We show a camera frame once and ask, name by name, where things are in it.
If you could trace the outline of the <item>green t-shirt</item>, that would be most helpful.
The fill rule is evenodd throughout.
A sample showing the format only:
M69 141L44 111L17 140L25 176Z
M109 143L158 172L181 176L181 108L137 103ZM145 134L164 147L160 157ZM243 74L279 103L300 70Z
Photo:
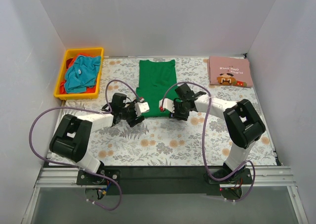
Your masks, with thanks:
M136 93L148 102L150 108L144 117L168 117L168 111L160 111L159 101L166 91L176 83L174 59L165 62L139 61L139 86L136 88Z

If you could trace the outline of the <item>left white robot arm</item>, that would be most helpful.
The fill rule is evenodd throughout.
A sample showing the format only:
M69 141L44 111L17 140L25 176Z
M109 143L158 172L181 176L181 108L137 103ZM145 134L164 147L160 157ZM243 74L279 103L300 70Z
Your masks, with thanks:
M132 128L144 121L149 104L143 98L127 102L127 95L115 93L112 101L100 112L83 116L66 114L62 117L49 145L49 150L74 162L88 171L93 184L101 184L105 178L104 164L88 152L90 134L103 128L110 128L125 120Z

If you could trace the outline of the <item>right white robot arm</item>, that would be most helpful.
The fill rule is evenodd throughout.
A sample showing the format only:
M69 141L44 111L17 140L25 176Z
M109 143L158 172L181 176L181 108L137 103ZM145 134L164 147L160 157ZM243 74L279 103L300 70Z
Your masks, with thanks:
M172 88L175 89L177 98L163 98L159 102L160 110L168 110L170 118L186 120L189 113L195 111L225 121L233 142L229 156L221 169L214 173L210 170L206 172L214 181L237 182L241 178L241 170L249 162L247 157L253 145L266 131L252 103L247 99L227 101L214 98L206 88L195 93L190 89L188 82L176 83Z

